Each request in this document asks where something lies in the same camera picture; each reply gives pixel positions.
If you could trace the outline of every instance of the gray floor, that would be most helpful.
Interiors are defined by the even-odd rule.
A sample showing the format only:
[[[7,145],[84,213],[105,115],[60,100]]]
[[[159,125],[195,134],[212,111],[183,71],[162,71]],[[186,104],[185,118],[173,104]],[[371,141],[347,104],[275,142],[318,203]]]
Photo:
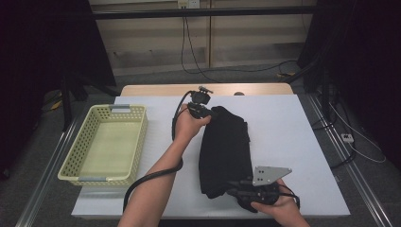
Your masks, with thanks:
[[[257,70],[266,69],[270,65],[241,66],[235,70]],[[277,82],[276,77],[279,70],[290,73],[298,70],[293,62],[283,64],[280,68],[275,67],[271,70],[262,70],[253,73],[238,71],[215,71],[206,72],[206,76],[221,82]],[[201,74],[187,74],[184,71],[165,72],[159,74],[135,75],[133,77],[117,77],[117,88],[121,90],[126,84],[147,84],[147,83],[207,83],[210,82]],[[320,120],[310,102],[310,98],[317,94],[306,94],[303,89],[302,80],[297,80],[291,84],[292,89],[300,98],[305,109],[306,116],[311,124]],[[113,98],[99,93],[96,89],[87,87],[90,94],[87,101],[72,101],[73,114],[77,121],[81,120],[78,116],[85,113],[89,106],[97,103],[112,103]],[[352,115],[349,108],[348,114],[351,118],[352,126],[359,131],[363,131],[363,125]],[[314,128],[321,127],[322,124],[314,125]],[[44,172],[48,169],[47,163],[54,154],[54,149],[60,142],[63,127],[62,108],[52,112],[43,113],[37,130],[26,144],[23,154],[18,158],[15,165],[11,168],[11,177],[7,181],[0,182],[0,227],[15,226],[23,213],[29,198],[34,192],[36,185],[41,181]],[[346,127],[340,121],[336,121],[335,128],[338,133],[346,132]],[[340,161],[340,157],[333,146],[326,130],[316,130],[316,137],[322,147],[323,153],[329,165],[334,165]],[[364,138],[356,135],[357,149],[370,157],[380,159],[381,154],[377,149]],[[367,184],[372,189],[372,193],[377,198],[390,221],[385,224],[377,224],[379,221],[374,219],[372,209],[367,206],[366,199],[359,191],[357,184],[352,178],[350,167],[341,166],[333,170],[333,175],[339,179],[339,187],[350,209],[351,216],[343,218],[308,218],[312,226],[401,226],[401,177],[399,169],[395,168],[391,162],[377,164],[358,155],[353,165],[357,166],[361,175],[364,176]],[[69,183],[57,180],[57,176],[49,178],[48,187],[45,189],[45,196],[38,203],[41,205],[37,212],[30,213],[32,216],[32,226],[115,226],[117,220],[84,220],[72,217],[71,211],[78,196],[79,187],[73,187]],[[161,226],[268,226],[264,220],[258,221],[218,221],[218,220],[198,220],[198,221],[162,221]]]

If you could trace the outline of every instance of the electrical outlet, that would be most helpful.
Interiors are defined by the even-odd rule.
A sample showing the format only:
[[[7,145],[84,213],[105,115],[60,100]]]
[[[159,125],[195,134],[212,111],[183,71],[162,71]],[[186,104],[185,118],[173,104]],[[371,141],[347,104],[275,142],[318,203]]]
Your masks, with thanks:
[[[199,9],[201,7],[201,0],[188,0],[189,9]]]
[[[345,143],[354,143],[354,138],[352,137],[351,134],[345,134],[343,133],[341,135],[342,141],[344,141]]]
[[[178,0],[178,9],[189,9],[189,0]]]

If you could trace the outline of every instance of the basket handle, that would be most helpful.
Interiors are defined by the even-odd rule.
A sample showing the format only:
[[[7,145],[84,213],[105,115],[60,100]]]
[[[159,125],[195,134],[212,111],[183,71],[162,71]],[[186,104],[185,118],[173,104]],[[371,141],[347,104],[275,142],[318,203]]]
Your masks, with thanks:
[[[79,182],[107,182],[106,177],[78,177]]]
[[[110,104],[110,110],[118,113],[129,113],[131,111],[130,104]]]

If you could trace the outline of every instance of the forearm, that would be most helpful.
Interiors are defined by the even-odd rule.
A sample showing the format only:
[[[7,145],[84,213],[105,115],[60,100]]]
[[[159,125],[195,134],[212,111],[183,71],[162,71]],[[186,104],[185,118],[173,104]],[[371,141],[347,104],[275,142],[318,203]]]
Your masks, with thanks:
[[[282,225],[283,227],[310,227],[306,220],[300,215],[298,217],[290,217],[287,223]]]
[[[175,167],[190,140],[175,140],[147,175]],[[133,191],[118,226],[157,226],[174,184],[175,173],[140,184]]]

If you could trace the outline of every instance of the human hand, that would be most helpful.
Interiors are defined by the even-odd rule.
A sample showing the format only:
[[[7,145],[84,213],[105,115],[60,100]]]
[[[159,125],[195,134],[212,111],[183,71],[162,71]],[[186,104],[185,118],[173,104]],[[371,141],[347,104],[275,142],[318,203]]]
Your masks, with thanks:
[[[277,180],[277,182],[281,185],[285,185],[281,179]],[[282,186],[280,186],[280,192],[291,194],[288,189]],[[253,201],[251,206],[260,212],[273,216],[273,218],[284,227],[309,226],[304,217],[302,217],[292,197],[280,196],[274,205],[265,205]]]
[[[197,119],[189,113],[186,104],[183,104],[175,125],[175,139],[190,141],[195,135],[198,134],[202,126],[207,125],[212,117],[210,115]]]

